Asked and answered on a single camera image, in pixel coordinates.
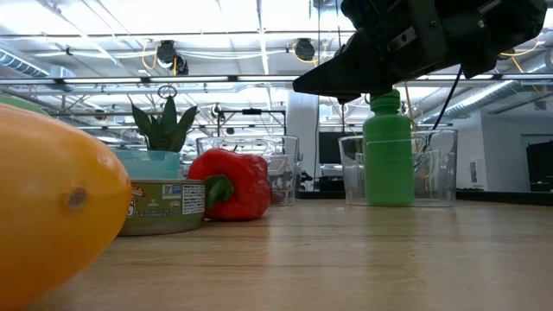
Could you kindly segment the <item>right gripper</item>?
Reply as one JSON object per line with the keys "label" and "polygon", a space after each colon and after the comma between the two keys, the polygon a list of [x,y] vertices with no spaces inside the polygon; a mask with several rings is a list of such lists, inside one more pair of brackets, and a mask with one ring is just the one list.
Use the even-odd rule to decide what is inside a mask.
{"label": "right gripper", "polygon": [[293,81],[295,92],[348,102],[454,65],[468,78],[542,30],[546,0],[343,0],[356,28],[329,61]]}

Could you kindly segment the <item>green plastic bottle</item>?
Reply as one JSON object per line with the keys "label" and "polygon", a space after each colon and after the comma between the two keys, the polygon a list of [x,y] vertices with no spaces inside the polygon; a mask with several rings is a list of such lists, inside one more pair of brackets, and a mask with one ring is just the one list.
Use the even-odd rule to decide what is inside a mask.
{"label": "green plastic bottle", "polygon": [[410,119],[400,106],[396,90],[372,97],[374,116],[363,124],[365,199],[370,206],[409,206],[415,199]]}

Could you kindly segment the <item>red bell pepper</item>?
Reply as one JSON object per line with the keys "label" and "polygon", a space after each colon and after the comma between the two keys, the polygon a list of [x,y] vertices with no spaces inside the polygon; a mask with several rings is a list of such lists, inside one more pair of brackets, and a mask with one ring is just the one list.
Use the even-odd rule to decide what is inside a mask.
{"label": "red bell pepper", "polygon": [[210,149],[193,161],[188,179],[206,186],[207,219],[259,219],[270,205],[268,163],[258,155]]}

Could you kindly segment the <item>tuna can pull tab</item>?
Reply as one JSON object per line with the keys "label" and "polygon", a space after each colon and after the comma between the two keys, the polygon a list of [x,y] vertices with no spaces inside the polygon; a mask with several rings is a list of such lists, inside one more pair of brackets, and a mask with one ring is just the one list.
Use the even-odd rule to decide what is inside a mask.
{"label": "tuna can pull tab", "polygon": [[199,229],[205,212],[202,181],[132,179],[131,201],[119,236],[149,236]]}

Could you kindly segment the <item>yellow mango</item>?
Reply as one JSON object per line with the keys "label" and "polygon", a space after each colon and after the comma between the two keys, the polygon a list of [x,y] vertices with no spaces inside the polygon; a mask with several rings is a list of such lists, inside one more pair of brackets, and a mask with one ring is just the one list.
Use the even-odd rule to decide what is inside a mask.
{"label": "yellow mango", "polygon": [[0,104],[0,311],[36,302],[93,263],[120,232],[130,197],[107,145]]}

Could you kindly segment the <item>green apple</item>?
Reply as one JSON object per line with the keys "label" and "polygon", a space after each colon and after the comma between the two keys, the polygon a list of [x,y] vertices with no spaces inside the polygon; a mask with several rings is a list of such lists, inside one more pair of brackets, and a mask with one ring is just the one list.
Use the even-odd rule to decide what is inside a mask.
{"label": "green apple", "polygon": [[32,111],[32,112],[36,112],[36,113],[46,115],[46,116],[48,115],[38,105],[35,105],[33,103],[30,103],[30,102],[27,102],[27,101],[24,101],[24,100],[21,100],[21,99],[17,99],[17,98],[11,98],[11,97],[0,95],[0,104],[11,105],[11,106],[14,106],[16,108],[23,109],[23,110],[26,110],[26,111]]}

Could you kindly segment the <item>black ceiling fixture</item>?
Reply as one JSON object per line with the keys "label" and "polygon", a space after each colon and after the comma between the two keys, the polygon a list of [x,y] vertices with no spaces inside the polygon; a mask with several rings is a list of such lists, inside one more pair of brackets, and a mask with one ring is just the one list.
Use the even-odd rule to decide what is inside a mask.
{"label": "black ceiling fixture", "polygon": [[173,40],[161,41],[156,48],[157,63],[174,76],[189,75],[188,62],[176,51]]}
{"label": "black ceiling fixture", "polygon": [[315,48],[309,38],[299,38],[293,45],[295,56],[306,62],[312,62],[315,57]]}

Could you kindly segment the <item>black computer monitor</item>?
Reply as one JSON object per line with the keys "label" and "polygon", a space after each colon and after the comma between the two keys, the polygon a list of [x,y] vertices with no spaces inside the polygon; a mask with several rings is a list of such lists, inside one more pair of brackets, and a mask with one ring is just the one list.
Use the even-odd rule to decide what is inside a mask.
{"label": "black computer monitor", "polygon": [[358,133],[320,132],[319,160],[321,164],[339,164],[342,158],[355,161],[362,152],[362,136]]}

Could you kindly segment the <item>clear plastic bin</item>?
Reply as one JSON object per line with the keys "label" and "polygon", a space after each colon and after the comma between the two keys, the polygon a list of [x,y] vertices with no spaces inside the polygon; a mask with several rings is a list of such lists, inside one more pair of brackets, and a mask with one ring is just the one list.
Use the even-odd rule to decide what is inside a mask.
{"label": "clear plastic bin", "polygon": [[[457,170],[457,131],[424,130],[411,133],[414,168],[414,202],[409,206],[450,207],[455,204]],[[362,152],[355,161],[342,158],[346,203],[370,206],[365,199],[365,173]]]}
{"label": "clear plastic bin", "polygon": [[299,139],[295,136],[225,136],[196,140],[198,155],[210,149],[226,149],[241,155],[261,156],[268,163],[271,191],[281,191],[286,202],[295,204],[296,186],[301,174]]}

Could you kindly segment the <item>snake plant white pot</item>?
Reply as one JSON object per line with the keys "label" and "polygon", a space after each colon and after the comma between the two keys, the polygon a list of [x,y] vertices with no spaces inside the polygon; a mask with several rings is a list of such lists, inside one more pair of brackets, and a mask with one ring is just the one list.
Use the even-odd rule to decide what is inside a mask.
{"label": "snake plant white pot", "polygon": [[169,96],[162,115],[155,118],[131,105],[131,113],[140,135],[146,137],[148,150],[180,153],[192,128],[198,107],[188,108],[178,117],[173,96]]}

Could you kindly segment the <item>black equipment rack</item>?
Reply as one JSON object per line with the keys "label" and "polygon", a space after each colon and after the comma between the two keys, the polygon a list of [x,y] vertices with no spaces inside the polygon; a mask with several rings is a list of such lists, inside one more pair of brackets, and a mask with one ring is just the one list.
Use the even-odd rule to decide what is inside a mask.
{"label": "black equipment rack", "polygon": [[526,156],[531,191],[553,193],[553,141],[529,144]]}

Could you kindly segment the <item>teal plastic tray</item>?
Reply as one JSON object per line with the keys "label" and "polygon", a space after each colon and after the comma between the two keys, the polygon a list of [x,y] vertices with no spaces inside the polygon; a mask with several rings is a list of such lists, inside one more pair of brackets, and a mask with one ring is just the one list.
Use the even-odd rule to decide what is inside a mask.
{"label": "teal plastic tray", "polygon": [[179,153],[170,151],[114,149],[131,179],[179,179]]}

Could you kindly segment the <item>black distant frame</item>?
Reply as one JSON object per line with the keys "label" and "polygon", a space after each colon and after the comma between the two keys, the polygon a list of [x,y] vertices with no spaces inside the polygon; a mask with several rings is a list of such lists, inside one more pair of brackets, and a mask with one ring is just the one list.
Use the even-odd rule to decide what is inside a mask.
{"label": "black distant frame", "polygon": [[219,110],[215,112],[216,114],[216,132],[217,136],[221,136],[221,130],[224,125],[230,121],[236,114],[241,114],[243,116],[261,116],[263,114],[269,115],[276,123],[283,129],[283,133],[287,134],[288,125],[286,121],[286,111],[275,111],[275,110],[262,110],[256,108],[248,108],[237,111],[231,110]]}

